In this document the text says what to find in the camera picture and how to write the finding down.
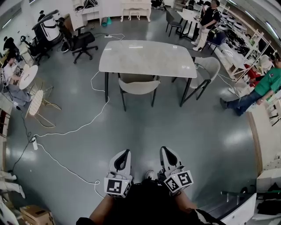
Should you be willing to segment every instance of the white marble tabletop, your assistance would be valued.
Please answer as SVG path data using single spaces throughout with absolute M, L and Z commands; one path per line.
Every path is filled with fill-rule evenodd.
M 199 23 L 196 19 L 194 19 L 195 16 L 200 16 L 199 12 L 183 9 L 182 12 L 177 12 L 182 19 L 188 20 L 189 22 Z
M 19 88 L 21 90 L 27 88 L 31 84 L 31 82 L 33 81 L 33 79 L 37 74 L 37 71 L 38 71 L 38 66 L 34 65 L 30 67 L 29 70 L 27 70 L 26 72 L 22 72 L 21 75 L 22 78 L 19 82 Z
M 196 68 L 186 48 L 143 40 L 110 41 L 100 60 L 99 70 L 157 76 L 196 78 Z

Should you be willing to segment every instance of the white console table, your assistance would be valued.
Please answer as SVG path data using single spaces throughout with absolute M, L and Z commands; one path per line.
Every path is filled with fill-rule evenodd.
M 136 10 L 140 11 L 140 15 L 146 16 L 148 22 L 150 22 L 151 14 L 151 1 L 149 0 L 122 0 L 121 1 L 121 22 L 124 18 L 124 10 Z

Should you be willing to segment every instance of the black dining chair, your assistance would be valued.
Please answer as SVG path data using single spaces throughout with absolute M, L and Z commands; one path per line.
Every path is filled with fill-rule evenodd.
M 175 20 L 175 18 L 171 15 L 171 13 L 170 13 L 169 11 L 166 11 L 166 21 L 168 22 L 167 28 L 166 28 L 166 32 L 167 32 L 167 30 L 168 30 L 169 24 L 171 25 L 171 30 L 170 30 L 170 33 L 169 33 L 169 37 L 170 37 L 170 35 L 171 35 L 171 32 L 172 32 L 172 28 L 173 28 L 173 27 L 180 28 L 180 33 L 181 33 L 181 31 L 182 31 L 182 28 L 183 28 L 180 23 L 178 23 L 178 22 L 176 22 L 176 21 L 174 21 L 174 20 Z

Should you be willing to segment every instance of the white shoe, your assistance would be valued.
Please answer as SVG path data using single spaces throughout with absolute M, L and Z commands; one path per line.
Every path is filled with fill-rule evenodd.
M 21 186 L 19 186 L 19 193 L 22 195 L 22 197 L 25 199 L 25 193 L 23 192 L 23 189 Z
M 155 180 L 154 178 L 154 171 L 148 171 L 145 175 L 145 179 L 150 178 L 151 180 Z
M 15 181 L 17 179 L 17 176 L 16 175 L 13 175 L 12 177 L 11 177 L 11 181 Z
M 194 48 L 192 48 L 194 51 L 202 51 L 202 48 L 201 47 L 194 47 Z

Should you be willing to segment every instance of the black shoe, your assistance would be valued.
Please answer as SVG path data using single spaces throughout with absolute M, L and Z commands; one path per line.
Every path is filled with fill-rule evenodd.
M 222 98 L 220 98 L 220 105 L 223 109 L 227 109 L 227 102 Z

